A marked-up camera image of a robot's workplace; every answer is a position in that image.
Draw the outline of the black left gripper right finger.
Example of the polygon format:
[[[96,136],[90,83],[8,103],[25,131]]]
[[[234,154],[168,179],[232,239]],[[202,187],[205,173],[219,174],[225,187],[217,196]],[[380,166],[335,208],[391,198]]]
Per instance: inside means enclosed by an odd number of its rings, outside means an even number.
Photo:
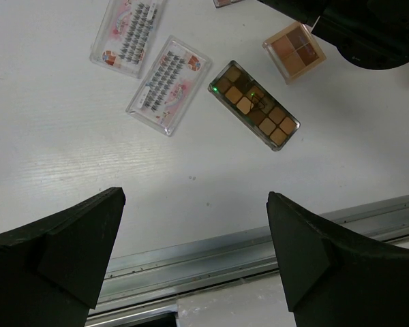
[[[267,215],[297,326],[409,326],[409,249],[362,236],[271,192]]]

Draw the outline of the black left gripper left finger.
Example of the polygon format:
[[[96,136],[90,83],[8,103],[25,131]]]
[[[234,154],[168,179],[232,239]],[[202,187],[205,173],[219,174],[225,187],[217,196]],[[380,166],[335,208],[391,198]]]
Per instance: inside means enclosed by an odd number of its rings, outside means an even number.
[[[84,326],[97,305],[125,194],[111,187],[0,233],[0,326]]]

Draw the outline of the long brown eyeshadow palette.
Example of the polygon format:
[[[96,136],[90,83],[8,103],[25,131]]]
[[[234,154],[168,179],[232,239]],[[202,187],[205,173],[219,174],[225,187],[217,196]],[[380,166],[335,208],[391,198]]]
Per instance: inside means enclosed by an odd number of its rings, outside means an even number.
[[[208,90],[272,151],[280,151],[300,122],[236,61],[230,61]]]

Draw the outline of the four-pan eyeshadow palette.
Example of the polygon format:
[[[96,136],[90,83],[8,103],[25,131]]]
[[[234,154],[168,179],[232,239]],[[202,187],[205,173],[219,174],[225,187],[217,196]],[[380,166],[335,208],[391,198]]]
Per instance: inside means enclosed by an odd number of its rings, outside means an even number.
[[[314,36],[300,22],[294,22],[269,37],[262,47],[286,84],[291,84],[326,60]]]

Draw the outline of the round-pan eyeshadow palette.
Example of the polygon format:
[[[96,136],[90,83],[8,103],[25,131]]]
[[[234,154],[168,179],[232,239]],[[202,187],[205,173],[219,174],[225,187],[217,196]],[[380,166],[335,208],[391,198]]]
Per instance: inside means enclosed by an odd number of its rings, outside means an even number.
[[[213,0],[213,4],[217,9],[219,9],[228,5],[238,3],[240,1],[242,0]]]

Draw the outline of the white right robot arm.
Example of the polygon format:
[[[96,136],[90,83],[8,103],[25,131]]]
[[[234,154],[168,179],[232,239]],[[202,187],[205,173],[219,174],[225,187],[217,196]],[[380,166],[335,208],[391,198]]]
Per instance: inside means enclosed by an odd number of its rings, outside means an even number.
[[[351,64],[371,70],[409,63],[409,0],[276,0],[265,5],[312,28]]]

